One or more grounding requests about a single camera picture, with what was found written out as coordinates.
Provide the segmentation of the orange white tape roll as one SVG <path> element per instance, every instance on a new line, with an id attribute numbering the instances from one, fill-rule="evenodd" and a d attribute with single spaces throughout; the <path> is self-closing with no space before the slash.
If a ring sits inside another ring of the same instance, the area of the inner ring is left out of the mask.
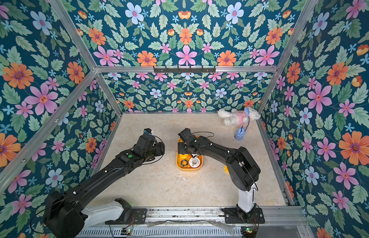
<path id="1" fill-rule="evenodd" d="M 198 157 L 194 157 L 189 160 L 189 166 L 193 169 L 198 168 L 200 165 L 201 165 L 201 161 Z"/>

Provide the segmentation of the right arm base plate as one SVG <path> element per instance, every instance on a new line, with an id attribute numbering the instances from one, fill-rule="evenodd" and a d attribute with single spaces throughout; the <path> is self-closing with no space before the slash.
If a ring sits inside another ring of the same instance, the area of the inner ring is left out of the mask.
<path id="1" fill-rule="evenodd" d="M 221 211 L 224 213 L 226 224 L 264 224 L 265 218 L 263 210 L 254 206 L 250 212 L 244 212 L 239 207 L 236 208 L 223 208 Z"/>

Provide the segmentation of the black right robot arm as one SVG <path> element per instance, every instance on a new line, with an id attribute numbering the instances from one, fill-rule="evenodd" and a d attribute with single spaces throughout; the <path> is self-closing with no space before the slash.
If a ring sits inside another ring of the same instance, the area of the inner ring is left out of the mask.
<path id="1" fill-rule="evenodd" d="M 237 209 L 246 214 L 256 206 L 256 182 L 259 180 L 261 169 L 245 147 L 228 148 L 212 142 L 204 136 L 194 135 L 186 128 L 179 133 L 182 140 L 179 143 L 179 153 L 201 155 L 215 159 L 227 167 L 232 183 L 239 189 Z"/>

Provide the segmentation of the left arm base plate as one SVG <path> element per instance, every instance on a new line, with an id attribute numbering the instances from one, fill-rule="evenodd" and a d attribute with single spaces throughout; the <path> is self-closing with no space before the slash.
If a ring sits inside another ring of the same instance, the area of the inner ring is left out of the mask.
<path id="1" fill-rule="evenodd" d="M 122 198 L 115 199 L 116 207 L 123 209 L 120 216 L 114 220 L 106 221 L 107 225 L 130 225 L 132 222 L 134 225 L 144 224 L 147 217 L 146 208 L 132 207 L 126 200 Z"/>

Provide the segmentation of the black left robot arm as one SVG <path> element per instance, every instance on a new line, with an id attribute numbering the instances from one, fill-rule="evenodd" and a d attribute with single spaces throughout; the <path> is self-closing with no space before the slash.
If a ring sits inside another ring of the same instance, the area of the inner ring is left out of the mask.
<path id="1" fill-rule="evenodd" d="M 66 192 L 53 192 L 46 199 L 43 223 L 57 238 L 74 238 L 83 229 L 116 221 L 131 224 L 131 205 L 122 198 L 90 207 L 89 203 L 120 178 L 165 154 L 163 141 L 150 131 L 130 149 L 120 152 L 109 164 Z"/>

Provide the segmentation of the yellow plastic storage box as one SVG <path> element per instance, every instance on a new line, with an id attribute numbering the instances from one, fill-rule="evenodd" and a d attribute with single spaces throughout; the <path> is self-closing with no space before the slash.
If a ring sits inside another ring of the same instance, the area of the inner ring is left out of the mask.
<path id="1" fill-rule="evenodd" d="M 204 161 L 203 161 L 203 156 L 202 155 L 195 155 L 195 154 L 190 154 L 191 155 L 191 157 L 190 158 L 188 158 L 188 166 L 186 167 L 186 168 L 182 168 L 181 167 L 181 165 L 180 165 L 180 163 L 181 163 L 181 160 L 180 160 L 180 158 L 179 158 L 179 154 L 188 154 L 187 152 L 185 152 L 185 146 L 184 146 L 184 143 L 183 143 L 183 141 L 181 140 L 181 139 L 179 139 L 178 140 L 178 144 L 177 144 L 177 155 L 176 155 L 176 165 L 177 165 L 177 167 L 180 169 L 180 170 L 182 170 L 182 171 L 188 171 L 188 172 L 195 172 L 195 171 L 198 171 L 198 170 L 200 170 L 200 168 L 203 166 L 203 164 L 204 164 Z M 193 168 L 191 168 L 190 166 L 189 166 L 189 160 L 191 159 L 191 158 L 194 158 L 194 157 L 198 157 L 199 159 L 200 159 L 200 161 L 201 161 L 201 165 L 198 167 L 198 168 L 196 168 L 196 169 L 193 169 Z"/>

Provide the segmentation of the yellow black tape roll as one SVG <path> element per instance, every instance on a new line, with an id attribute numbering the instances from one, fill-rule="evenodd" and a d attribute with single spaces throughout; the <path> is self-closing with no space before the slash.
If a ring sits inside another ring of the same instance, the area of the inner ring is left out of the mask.
<path id="1" fill-rule="evenodd" d="M 182 168 L 186 168 L 188 166 L 188 160 L 186 160 L 186 159 L 182 160 L 180 165 L 181 165 Z"/>

